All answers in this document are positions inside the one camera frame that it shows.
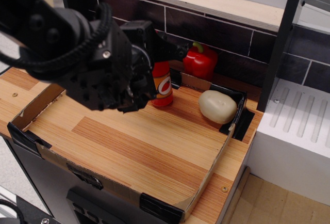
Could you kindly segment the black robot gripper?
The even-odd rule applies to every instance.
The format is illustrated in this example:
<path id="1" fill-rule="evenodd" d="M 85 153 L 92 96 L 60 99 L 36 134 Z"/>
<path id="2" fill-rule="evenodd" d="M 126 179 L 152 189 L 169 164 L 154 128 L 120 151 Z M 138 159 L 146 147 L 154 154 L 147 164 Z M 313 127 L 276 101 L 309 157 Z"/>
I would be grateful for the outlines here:
<path id="1" fill-rule="evenodd" d="M 146 107 L 156 98 L 152 71 L 156 62 L 180 60 L 187 56 L 188 45 L 177 45 L 159 35 L 150 21 L 132 21 L 120 26 L 132 48 L 133 73 L 127 92 L 132 102 L 118 110 L 127 113 Z"/>

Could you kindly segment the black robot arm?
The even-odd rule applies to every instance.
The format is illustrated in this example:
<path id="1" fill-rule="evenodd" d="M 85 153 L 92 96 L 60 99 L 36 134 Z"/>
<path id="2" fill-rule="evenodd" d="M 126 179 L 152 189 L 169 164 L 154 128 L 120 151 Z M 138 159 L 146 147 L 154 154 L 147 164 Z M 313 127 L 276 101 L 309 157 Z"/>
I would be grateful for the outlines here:
<path id="1" fill-rule="evenodd" d="M 118 25 L 106 3 L 88 21 L 45 0 L 1 0 L 1 32 L 20 43 L 20 57 L 1 54 L 1 62 L 59 85 L 90 110 L 144 108 L 158 93 L 155 63 L 188 53 L 157 34 L 150 21 Z"/>

